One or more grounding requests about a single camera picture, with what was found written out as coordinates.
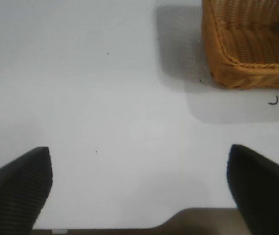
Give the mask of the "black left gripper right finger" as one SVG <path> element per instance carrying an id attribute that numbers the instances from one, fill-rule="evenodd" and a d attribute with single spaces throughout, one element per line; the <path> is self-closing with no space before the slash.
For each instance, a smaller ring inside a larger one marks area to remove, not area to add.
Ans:
<path id="1" fill-rule="evenodd" d="M 279 235 L 279 164 L 239 144 L 226 172 L 231 195 L 253 235 Z"/>

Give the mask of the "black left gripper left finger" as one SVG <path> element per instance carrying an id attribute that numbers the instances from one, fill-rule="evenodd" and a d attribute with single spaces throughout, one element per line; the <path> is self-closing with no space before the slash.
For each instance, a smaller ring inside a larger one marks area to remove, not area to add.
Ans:
<path id="1" fill-rule="evenodd" d="M 36 147 L 0 168 L 0 235 L 28 235 L 53 184 L 49 148 Z"/>

